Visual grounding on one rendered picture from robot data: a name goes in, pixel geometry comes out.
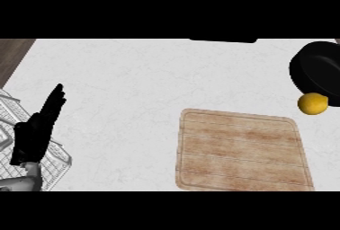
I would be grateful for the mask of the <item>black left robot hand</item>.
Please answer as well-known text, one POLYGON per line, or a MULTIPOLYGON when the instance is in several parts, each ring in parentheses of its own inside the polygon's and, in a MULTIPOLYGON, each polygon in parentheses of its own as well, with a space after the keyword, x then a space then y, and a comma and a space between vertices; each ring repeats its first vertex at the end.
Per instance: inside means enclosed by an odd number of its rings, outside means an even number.
POLYGON ((45 103, 38 112, 25 122, 14 127, 14 145, 8 164, 19 166, 23 163, 38 163, 45 155, 53 126, 59 118, 63 98, 63 86, 57 84, 45 98, 45 103))

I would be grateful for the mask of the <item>wooden cutting board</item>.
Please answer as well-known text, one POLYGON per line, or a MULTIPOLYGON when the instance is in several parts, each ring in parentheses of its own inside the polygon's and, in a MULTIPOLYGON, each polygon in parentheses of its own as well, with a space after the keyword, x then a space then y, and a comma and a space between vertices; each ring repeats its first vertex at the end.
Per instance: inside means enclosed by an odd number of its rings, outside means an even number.
POLYGON ((184 109, 178 120, 176 185, 183 190, 312 191, 294 121, 184 109))

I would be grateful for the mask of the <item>yellow lemon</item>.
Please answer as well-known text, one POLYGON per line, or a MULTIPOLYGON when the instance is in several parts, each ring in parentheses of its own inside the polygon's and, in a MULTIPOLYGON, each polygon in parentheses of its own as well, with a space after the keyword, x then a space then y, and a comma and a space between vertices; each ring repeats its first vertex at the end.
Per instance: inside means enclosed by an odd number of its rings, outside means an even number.
POLYGON ((317 115, 328 108, 328 97, 319 93, 306 93, 298 98, 297 107, 306 115, 317 115))

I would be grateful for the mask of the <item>black pot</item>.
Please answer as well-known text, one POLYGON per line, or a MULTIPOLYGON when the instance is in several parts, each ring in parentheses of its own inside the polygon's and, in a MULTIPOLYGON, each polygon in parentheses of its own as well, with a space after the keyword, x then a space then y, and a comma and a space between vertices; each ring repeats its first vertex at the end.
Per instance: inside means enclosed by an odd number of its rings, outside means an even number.
POLYGON ((300 92, 319 93, 340 108, 340 44, 309 42, 291 58, 288 72, 300 92))

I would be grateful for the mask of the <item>brown wooden panel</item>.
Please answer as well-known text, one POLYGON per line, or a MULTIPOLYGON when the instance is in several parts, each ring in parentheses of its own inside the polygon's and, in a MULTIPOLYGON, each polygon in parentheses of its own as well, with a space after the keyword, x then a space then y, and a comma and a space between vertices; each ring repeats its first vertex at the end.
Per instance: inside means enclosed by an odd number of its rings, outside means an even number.
POLYGON ((4 87, 35 39, 0 39, 0 89, 4 87))

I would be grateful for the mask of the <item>black appliance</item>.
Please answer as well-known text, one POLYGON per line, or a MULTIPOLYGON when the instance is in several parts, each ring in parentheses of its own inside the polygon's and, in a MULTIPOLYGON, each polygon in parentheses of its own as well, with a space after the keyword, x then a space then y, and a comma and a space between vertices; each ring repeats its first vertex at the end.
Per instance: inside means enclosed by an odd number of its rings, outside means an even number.
POLYGON ((227 43, 255 43, 257 39, 190 39, 208 42, 227 42, 227 43))

